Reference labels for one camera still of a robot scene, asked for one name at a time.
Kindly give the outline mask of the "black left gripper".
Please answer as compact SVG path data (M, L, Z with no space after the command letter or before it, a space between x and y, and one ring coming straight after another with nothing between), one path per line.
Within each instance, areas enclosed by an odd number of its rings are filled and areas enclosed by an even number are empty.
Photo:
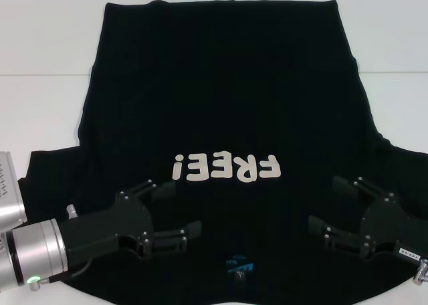
M202 222L154 232L147 207L141 201L162 201L176 195L176 184L157 184L149 179L116 194L113 206L95 213L78 216L60 224L60 233L69 264L129 249L142 258L185 253L188 243L198 239Z

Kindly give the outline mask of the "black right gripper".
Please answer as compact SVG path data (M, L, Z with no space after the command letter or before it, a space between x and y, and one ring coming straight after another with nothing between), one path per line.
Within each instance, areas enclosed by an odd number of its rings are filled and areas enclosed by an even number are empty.
M398 196L363 177L349 181L334 176L332 190L338 195L372 203L362 216L360 234L338 229L310 215L309 234L322 240L325 248L367 261L384 253L406 261L422 260L422 219L408 214Z

